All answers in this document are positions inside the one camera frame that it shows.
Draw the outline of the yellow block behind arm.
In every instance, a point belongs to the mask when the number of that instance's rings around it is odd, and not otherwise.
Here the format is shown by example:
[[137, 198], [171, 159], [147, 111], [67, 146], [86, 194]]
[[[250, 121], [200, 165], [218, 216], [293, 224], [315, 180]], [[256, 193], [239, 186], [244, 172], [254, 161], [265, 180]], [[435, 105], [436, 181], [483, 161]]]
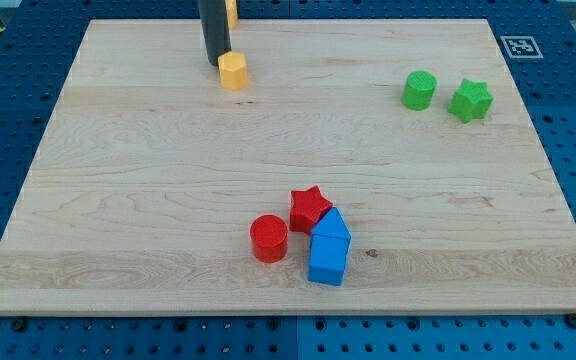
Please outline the yellow block behind arm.
[[227, 24], [230, 30], [234, 29], [239, 23], [238, 2], [237, 0], [225, 0]]

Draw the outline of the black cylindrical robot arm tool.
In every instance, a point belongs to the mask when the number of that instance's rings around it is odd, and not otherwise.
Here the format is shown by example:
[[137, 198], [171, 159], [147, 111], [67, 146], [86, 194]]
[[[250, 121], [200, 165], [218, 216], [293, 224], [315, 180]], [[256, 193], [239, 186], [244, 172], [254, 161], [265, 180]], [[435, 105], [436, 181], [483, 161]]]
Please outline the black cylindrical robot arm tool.
[[217, 67], [221, 55], [232, 50], [225, 0], [198, 0], [208, 61]]

